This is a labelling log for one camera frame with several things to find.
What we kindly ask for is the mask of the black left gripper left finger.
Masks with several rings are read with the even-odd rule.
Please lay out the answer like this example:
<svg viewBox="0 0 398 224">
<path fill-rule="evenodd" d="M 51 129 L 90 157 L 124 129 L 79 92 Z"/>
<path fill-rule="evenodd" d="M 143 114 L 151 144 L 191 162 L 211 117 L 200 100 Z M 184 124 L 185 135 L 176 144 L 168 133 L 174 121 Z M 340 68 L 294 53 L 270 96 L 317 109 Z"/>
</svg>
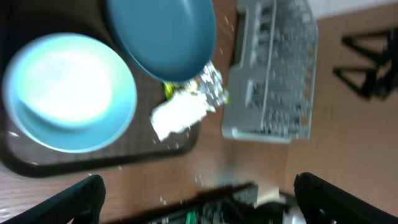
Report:
<svg viewBox="0 0 398 224">
<path fill-rule="evenodd" d="M 106 196 L 100 175 L 91 175 L 3 224 L 99 223 Z"/>
</svg>

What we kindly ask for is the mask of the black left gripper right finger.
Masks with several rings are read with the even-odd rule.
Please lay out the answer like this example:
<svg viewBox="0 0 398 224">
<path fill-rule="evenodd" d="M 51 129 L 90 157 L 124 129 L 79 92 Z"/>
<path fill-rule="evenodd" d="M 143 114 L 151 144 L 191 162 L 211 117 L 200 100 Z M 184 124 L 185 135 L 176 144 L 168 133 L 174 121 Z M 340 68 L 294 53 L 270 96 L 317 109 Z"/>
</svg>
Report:
<svg viewBox="0 0 398 224">
<path fill-rule="evenodd" d="M 296 175 L 294 193 L 307 223 L 397 224 L 397 217 L 309 172 Z"/>
</svg>

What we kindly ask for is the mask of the light blue bowl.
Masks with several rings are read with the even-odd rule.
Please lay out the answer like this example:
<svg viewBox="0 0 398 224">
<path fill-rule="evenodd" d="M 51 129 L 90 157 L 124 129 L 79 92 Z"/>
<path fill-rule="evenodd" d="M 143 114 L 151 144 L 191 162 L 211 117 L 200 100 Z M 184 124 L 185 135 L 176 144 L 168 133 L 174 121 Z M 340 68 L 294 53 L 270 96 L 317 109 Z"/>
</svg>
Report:
<svg viewBox="0 0 398 224">
<path fill-rule="evenodd" d="M 111 47 L 76 33 L 32 40 L 10 59 L 2 98 L 31 140 L 66 153 L 100 150 L 127 130 L 137 108 L 131 70 Z"/>
</svg>

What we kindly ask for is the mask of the white paper napkin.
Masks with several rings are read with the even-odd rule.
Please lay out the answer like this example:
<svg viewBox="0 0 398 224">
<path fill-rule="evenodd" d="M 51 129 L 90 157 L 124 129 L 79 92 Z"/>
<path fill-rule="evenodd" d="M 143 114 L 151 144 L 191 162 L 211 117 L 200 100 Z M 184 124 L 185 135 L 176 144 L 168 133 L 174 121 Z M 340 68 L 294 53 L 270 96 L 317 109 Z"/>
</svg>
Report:
<svg viewBox="0 0 398 224">
<path fill-rule="evenodd" d="M 202 94 L 181 91 L 154 108 L 150 122 L 159 141 L 164 141 L 171 133 L 182 133 L 201 121 L 208 111 L 215 112 L 215 107 L 209 105 Z"/>
</svg>

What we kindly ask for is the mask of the foil snack wrapper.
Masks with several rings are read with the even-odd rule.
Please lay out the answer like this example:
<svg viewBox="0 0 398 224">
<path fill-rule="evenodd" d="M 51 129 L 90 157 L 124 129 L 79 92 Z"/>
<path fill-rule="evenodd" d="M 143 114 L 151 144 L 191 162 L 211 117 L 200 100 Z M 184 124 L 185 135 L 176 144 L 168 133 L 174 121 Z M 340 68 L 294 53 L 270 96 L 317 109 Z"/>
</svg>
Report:
<svg viewBox="0 0 398 224">
<path fill-rule="evenodd" d="M 203 70 L 188 81 L 164 83 L 164 93 L 168 100 L 174 93 L 183 90 L 203 96 L 212 107 L 219 107 L 229 102 L 229 93 L 223 86 L 223 77 L 212 61 L 208 61 Z"/>
</svg>

